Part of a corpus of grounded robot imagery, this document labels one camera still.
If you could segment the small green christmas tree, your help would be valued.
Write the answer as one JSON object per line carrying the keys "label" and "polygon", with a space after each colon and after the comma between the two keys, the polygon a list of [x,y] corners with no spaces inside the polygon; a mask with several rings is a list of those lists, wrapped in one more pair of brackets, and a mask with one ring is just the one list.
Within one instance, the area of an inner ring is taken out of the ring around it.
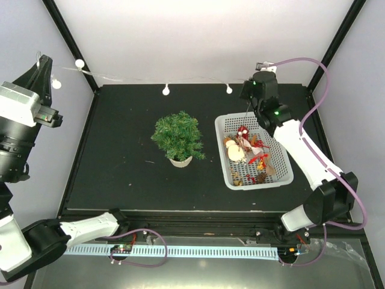
{"label": "small green christmas tree", "polygon": [[151,140],[177,168],[184,168],[196,158],[204,160],[199,122],[185,111],[161,117],[155,123]]}

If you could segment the white perforated plastic basket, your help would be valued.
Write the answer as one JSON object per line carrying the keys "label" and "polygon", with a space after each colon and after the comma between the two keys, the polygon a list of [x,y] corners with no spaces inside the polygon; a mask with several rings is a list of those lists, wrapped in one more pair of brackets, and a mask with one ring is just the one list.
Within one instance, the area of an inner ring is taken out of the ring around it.
{"label": "white perforated plastic basket", "polygon": [[[294,174],[285,148],[258,124],[254,113],[233,113],[215,119],[215,132],[224,182],[231,190],[257,190],[288,185]],[[234,140],[242,147],[245,158],[231,161],[227,155],[226,141]],[[269,154],[262,162],[248,164],[258,154]],[[263,184],[256,182],[258,174],[268,176]],[[234,186],[234,180],[243,180],[243,186]]]}

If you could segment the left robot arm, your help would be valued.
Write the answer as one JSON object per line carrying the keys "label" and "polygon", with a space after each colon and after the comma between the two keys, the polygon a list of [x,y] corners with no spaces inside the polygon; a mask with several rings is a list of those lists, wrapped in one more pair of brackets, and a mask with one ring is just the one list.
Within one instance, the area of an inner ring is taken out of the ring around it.
{"label": "left robot arm", "polygon": [[57,214],[85,123],[85,105],[53,105],[51,57],[1,84],[1,273],[3,285],[51,264],[67,249],[100,237],[123,240],[117,209],[78,221]]}

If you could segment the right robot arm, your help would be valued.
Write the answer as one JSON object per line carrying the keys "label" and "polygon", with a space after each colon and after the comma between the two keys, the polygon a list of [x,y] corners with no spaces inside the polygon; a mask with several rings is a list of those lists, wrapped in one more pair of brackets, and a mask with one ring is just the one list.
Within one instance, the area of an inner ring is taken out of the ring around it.
{"label": "right robot arm", "polygon": [[358,179],[333,164],[300,128],[287,105],[279,101],[274,72],[257,71],[243,84],[240,97],[250,102],[261,128],[281,144],[304,173],[312,193],[303,204],[281,216],[273,228],[277,241],[286,243],[295,232],[323,225],[352,210]]}

